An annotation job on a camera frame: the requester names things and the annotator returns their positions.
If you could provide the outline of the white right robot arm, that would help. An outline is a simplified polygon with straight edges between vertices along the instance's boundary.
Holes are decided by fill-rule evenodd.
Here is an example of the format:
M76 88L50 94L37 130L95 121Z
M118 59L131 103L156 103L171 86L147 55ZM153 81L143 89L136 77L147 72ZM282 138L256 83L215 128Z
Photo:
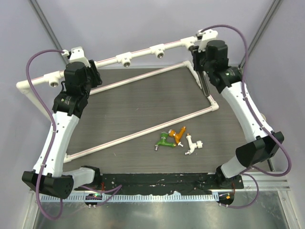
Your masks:
M189 51L200 83L206 82L204 74L207 74L210 83L232 108L246 139L245 145L236 148L234 157L216 169L216 185L227 188L241 172L272 158L284 136L282 132L274 132L258 111L239 68L229 66L228 46L224 41L209 41L205 51L200 51L199 46Z

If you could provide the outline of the dark metal long faucet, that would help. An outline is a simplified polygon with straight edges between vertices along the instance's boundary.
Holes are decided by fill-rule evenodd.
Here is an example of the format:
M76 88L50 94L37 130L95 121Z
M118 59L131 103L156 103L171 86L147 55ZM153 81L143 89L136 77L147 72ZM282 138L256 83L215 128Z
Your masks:
M190 46L189 47L189 51L190 51L190 53L192 54L192 47L193 46ZM196 72L197 73L197 75L198 75L198 77L199 77L199 82L200 82L200 85L201 85L201 87L202 87L202 92L203 92L203 94L206 96L206 97L208 97L208 96L210 96L210 90L209 90L209 87L208 87L208 84L207 84L207 80L206 80L206 78L205 78L205 76L204 76L204 73L203 72Z

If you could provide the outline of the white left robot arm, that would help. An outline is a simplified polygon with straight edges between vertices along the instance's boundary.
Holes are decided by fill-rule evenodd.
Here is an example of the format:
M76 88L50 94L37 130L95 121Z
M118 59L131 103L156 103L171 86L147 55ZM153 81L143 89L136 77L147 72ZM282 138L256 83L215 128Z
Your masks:
M102 183L97 167L81 166L64 172L63 162L71 135L88 103L90 90L102 84L94 60L89 66L82 62L72 62L64 70L65 80L62 90L54 100L53 119L40 158L31 171L25 171L22 181L32 190L56 198L66 199L80 186L97 190Z

